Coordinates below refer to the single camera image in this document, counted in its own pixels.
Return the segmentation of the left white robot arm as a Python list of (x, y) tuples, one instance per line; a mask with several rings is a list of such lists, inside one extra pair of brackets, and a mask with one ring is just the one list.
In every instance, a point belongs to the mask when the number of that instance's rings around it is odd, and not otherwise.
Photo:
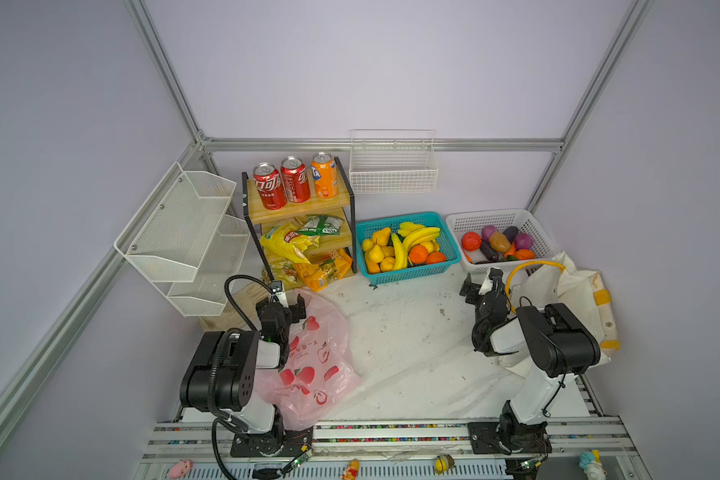
[(233, 435), (233, 458), (296, 457), (311, 450), (313, 430), (288, 430), (279, 408), (256, 394), (254, 382), (258, 371), (278, 373), (285, 366), (293, 349), (290, 327), (306, 318), (305, 301), (298, 296), (291, 305), (282, 282), (240, 274), (225, 281), (225, 293), (236, 280), (265, 289), (256, 305), (260, 326), (244, 317), (246, 330), (204, 333), (181, 381), (180, 404), (211, 414), (219, 429)]

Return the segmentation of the red cola can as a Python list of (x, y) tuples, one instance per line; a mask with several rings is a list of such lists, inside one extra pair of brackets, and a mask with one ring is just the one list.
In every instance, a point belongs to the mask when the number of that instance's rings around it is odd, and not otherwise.
[(281, 174), (286, 198), (292, 203), (304, 203), (311, 197), (307, 169), (303, 161), (295, 156), (288, 156), (281, 162)]
[(270, 163), (260, 163), (253, 170), (256, 189), (267, 210), (279, 210), (287, 204), (280, 171)]

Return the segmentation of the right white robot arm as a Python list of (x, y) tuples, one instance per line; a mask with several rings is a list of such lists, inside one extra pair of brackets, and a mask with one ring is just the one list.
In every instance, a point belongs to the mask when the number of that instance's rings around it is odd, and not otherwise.
[(511, 304), (503, 273), (491, 269), (485, 292), (467, 276), (459, 295), (474, 307), (473, 350), (488, 358), (527, 353), (531, 365), (520, 390), (496, 421), (468, 424), (475, 453), (545, 455), (551, 407), (567, 385), (601, 359), (595, 337), (562, 303), (539, 309), (523, 297)]

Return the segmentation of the pink plastic grocery bag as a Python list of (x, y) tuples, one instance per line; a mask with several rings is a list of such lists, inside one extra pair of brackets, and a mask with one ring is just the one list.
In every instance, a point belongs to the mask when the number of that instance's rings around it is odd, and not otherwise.
[(309, 289), (296, 291), (305, 300), (306, 318), (290, 327), (284, 367), (259, 369), (255, 393), (274, 405), (287, 430), (306, 430), (326, 419), (361, 385), (349, 346), (349, 322), (330, 301)]

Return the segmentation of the white canvas tote bag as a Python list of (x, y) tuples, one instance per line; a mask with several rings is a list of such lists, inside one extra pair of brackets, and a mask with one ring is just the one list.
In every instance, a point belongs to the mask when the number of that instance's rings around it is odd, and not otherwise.
[(598, 366), (612, 360), (621, 348), (611, 294), (596, 270), (579, 269), (566, 253), (550, 260), (531, 260), (505, 275), (506, 290), (514, 307), (533, 304), (541, 309), (552, 303), (566, 305), (598, 342)]

